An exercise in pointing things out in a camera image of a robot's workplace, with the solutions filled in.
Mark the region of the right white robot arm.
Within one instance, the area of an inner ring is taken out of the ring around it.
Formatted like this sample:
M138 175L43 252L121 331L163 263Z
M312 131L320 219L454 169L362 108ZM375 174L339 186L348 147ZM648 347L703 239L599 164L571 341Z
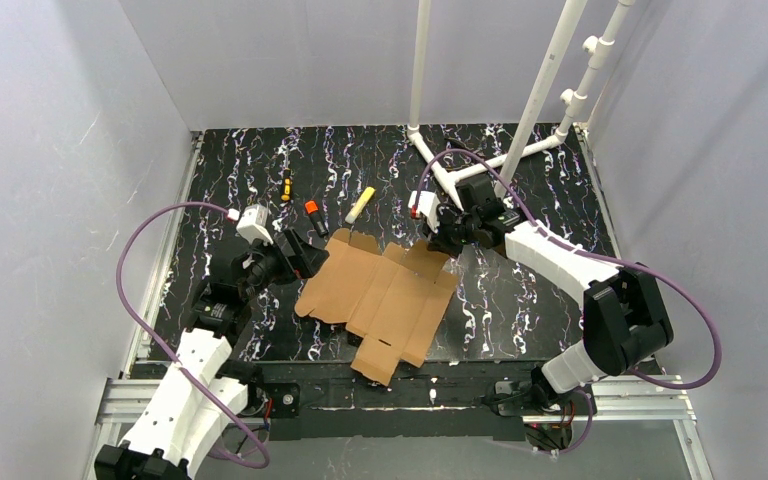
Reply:
M585 256L581 247L530 223L498 198L488 177L457 189L461 203L442 202L431 191L414 191L412 217L423 221L431 251L458 257L465 246L499 252L523 264L577 301L583 337L526 381L499 381L482 402L500 416L564 404L572 391L626 373L674 339L655 277L638 269Z

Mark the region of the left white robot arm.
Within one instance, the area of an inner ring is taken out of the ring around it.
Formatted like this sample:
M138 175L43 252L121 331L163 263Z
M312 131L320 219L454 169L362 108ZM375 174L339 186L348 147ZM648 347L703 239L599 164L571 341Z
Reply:
M211 455L234 459L222 445L231 425L262 446L242 419L259 388L258 369L232 360L232 350L262 291L312 278L328 257L292 229L274 240L241 238L215 254L193 295L190 323L170 366L123 439L96 454L96 478L191 479Z

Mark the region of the brown cardboard box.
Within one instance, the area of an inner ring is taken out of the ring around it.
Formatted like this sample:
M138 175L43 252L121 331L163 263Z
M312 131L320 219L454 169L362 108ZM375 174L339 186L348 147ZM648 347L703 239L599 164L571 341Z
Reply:
M342 324L361 338L351 368L389 385L402 361L420 367L460 277L447 272L449 256L390 242L379 248L373 236L347 228L335 231L320 271L307 280L294 312L324 324Z

